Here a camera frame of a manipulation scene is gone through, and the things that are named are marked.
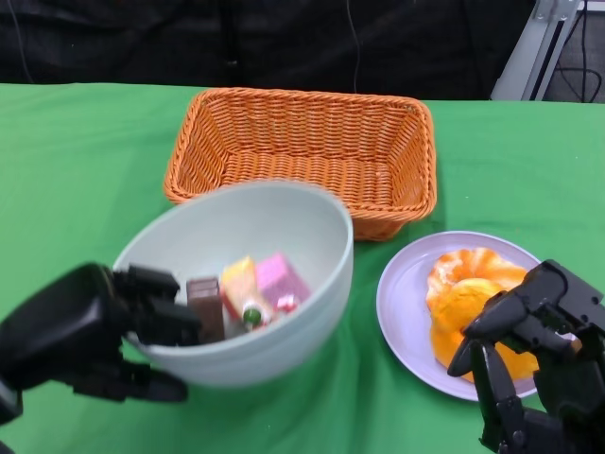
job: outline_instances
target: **table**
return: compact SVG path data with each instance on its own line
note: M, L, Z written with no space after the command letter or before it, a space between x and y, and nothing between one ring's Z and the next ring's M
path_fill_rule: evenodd
M170 208L164 170L198 90L0 85L0 318L83 261L111 264ZM438 206L391 242L355 245L344 319L303 366L252 389L194 388L182 405L118 405L49 383L25 395L24 416L0 439L19 454L487 452L477 405L429 388L390 353L378 279L409 241L466 229L556 258L605 289L605 106L428 106Z

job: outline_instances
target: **lavender plate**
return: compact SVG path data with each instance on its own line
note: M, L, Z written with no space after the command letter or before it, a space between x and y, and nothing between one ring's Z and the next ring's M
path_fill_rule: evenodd
M431 318L426 307L426 278L435 261L458 249L489 248L510 262L530 270L540 261L523 249L496 236L476 232L444 232L425 236L405 246L382 273L376 294L376 311L383 336L395 356L424 383L466 400L477 400L475 386L451 377L433 356L429 338ZM536 392L533 379L518 380L521 397Z

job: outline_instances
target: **pink toy block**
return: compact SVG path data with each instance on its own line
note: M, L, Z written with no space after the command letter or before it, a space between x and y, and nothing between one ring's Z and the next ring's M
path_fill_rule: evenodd
M293 310L310 295L309 288L280 253L256 264L256 286L273 307L284 312Z

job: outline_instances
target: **wicker basket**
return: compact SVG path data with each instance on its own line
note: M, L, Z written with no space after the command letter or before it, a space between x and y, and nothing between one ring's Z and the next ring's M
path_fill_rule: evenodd
M356 239L385 240L435 207L430 112L397 96L210 89L197 95L164 180L175 203L259 179L316 183L351 212Z

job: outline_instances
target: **toy food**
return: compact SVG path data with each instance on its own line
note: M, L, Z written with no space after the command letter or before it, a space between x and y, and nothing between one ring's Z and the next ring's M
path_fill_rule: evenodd
M487 279L504 290L510 290L523 282L526 273L525 269L487 248L446 253L437 260L428 275L426 304L432 311L439 295L463 279Z
M223 304L218 289L218 279L207 277L187 282L187 305L201 320L201 343L225 340Z
M256 287L256 271L249 257L223 272L223 304L229 314L241 320L248 329L264 326L275 319L273 307Z
M276 253L256 265L256 285L265 299L283 312L309 297L309 289L285 257Z
M448 253L436 262L428 278L426 303L431 310L430 338L435 358L448 367L462 343L462 329L501 290L521 284L526 271L487 249ZM538 369L536 358L517 355L505 345L496 344L513 380L531 377ZM473 375L464 376L473 381Z

